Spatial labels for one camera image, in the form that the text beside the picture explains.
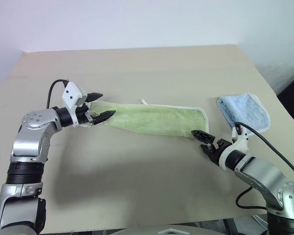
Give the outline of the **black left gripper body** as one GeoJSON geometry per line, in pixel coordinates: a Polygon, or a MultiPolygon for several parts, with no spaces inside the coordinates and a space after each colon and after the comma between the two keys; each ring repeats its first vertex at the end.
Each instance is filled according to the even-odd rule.
{"type": "Polygon", "coordinates": [[[94,125],[94,117],[88,113],[89,107],[84,103],[81,107],[77,107],[75,115],[79,125],[92,124],[94,125]]]}

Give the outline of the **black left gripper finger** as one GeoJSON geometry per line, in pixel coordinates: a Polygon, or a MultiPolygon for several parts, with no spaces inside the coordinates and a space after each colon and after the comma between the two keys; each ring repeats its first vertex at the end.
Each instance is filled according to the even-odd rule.
{"type": "Polygon", "coordinates": [[[99,98],[101,98],[102,96],[103,96],[103,94],[101,94],[101,93],[88,93],[87,98],[86,98],[86,102],[87,103],[94,102],[94,101],[98,100],[99,98]]]}
{"type": "Polygon", "coordinates": [[[115,114],[115,110],[105,111],[103,113],[100,113],[97,116],[93,116],[93,125],[100,124],[102,122],[107,121],[110,117],[112,117],[115,114]]]}

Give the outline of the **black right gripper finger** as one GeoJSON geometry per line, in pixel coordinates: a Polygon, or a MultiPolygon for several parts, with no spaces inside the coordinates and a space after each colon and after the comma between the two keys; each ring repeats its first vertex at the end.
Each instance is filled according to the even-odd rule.
{"type": "Polygon", "coordinates": [[[201,149],[203,150],[204,154],[206,154],[211,162],[216,165],[219,165],[220,159],[220,152],[219,149],[216,149],[214,145],[200,145],[201,149]]]}
{"type": "Polygon", "coordinates": [[[193,137],[205,144],[213,144],[215,137],[201,130],[192,130],[193,137]]]}

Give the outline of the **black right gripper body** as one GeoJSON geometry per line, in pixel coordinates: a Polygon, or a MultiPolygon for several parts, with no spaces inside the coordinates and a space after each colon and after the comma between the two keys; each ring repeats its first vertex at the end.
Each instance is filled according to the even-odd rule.
{"type": "Polygon", "coordinates": [[[217,141],[217,145],[218,147],[215,148],[214,145],[212,144],[210,146],[210,155],[209,155],[209,159],[211,161],[219,161],[221,154],[223,153],[223,151],[229,147],[230,145],[232,145],[231,142],[226,141],[224,139],[219,139],[217,141]]]}

